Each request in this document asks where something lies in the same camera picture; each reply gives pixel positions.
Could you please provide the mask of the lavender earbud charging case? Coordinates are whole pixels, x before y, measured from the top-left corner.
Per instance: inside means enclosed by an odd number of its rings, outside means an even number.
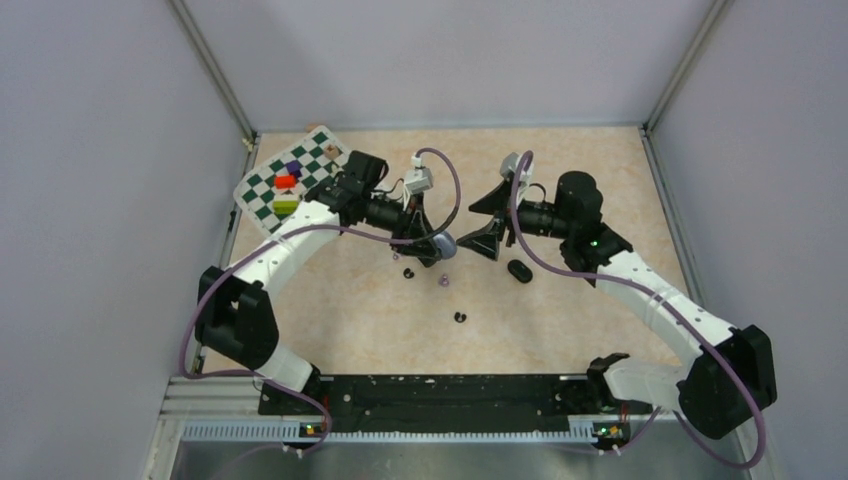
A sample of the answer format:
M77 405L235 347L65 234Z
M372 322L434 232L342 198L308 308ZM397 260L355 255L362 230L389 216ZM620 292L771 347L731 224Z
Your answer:
M457 254L457 242L448 231L439 232L432 238L432 242L441 260L451 259Z

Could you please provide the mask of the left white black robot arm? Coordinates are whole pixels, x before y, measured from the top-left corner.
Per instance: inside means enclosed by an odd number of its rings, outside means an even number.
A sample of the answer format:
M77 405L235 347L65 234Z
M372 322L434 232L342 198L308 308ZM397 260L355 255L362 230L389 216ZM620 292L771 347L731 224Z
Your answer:
M403 193L391 199L379 188L387 162L352 151L342 169L309 189L259 247L227 269L209 268L199 284L195 340L283 386L283 401L295 412L314 410L321 397L319 369L283 344L272 299L322 247L345 233L357 233L360 222L383 232L372 239L425 267L450 258L456 245L447 227L433 227L424 210L433 175L423 153L412 156Z

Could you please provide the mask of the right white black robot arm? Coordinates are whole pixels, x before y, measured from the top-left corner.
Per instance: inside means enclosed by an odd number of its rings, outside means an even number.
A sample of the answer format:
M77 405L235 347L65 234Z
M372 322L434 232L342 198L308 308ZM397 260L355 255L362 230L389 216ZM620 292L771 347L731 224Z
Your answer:
M552 201L524 199L527 186L504 174L469 208L490 216L489 224L461 237L459 245L495 260L502 245L525 235L559 240L565 273L621 301L680 362L652 364L627 354L597 358L587 371L589 404L600 412L624 401L661 407L714 440L748 420L763 429L762 412L777 398L769 337L754 325L739 329L709 313L658 275L603 222L603 196L591 175L562 174Z

